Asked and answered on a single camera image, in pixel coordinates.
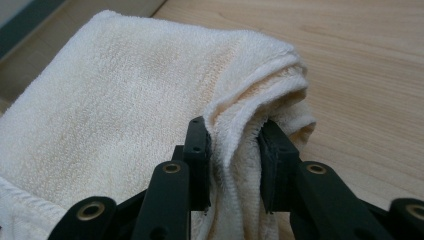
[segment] towel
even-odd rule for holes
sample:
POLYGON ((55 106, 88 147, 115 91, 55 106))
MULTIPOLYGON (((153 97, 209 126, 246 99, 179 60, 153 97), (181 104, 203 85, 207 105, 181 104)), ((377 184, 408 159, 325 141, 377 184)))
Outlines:
POLYGON ((315 120, 293 46, 258 32, 94 16, 0 118, 0 239, 45 239, 76 202, 146 189, 199 115, 211 203, 193 239, 278 239, 256 136, 272 119, 301 148, 315 120))

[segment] light wood tabletop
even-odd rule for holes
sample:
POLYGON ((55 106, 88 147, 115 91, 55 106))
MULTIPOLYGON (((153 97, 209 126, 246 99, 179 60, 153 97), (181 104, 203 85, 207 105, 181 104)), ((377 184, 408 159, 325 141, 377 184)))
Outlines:
POLYGON ((302 160, 384 209, 424 199, 424 1, 168 0, 154 17, 295 45, 318 121, 302 160))

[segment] wood grain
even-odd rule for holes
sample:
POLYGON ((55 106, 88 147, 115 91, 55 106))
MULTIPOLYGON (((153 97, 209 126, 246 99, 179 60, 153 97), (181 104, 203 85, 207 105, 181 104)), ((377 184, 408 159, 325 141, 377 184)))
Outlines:
POLYGON ((302 159, 330 165, 385 209, 424 199, 423 1, 168 0, 155 17, 295 45, 318 120, 302 159))

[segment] wooden surface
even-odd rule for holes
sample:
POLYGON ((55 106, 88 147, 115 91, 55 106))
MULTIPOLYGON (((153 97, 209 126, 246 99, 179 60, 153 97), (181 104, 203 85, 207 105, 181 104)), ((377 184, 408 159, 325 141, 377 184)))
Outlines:
POLYGON ((330 165, 385 209, 424 199, 423 1, 168 0, 155 17, 295 45, 318 120, 302 159, 330 165))

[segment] cream terry cloth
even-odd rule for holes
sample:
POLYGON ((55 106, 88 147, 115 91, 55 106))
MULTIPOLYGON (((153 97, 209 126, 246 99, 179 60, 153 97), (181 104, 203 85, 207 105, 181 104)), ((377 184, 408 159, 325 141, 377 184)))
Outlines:
POLYGON ((256 136, 273 119, 306 143, 305 71, 291 45, 257 32, 96 15, 0 118, 0 238, 45 239, 86 197, 144 190, 203 115, 212 207, 192 214, 192 238, 278 239, 256 136))

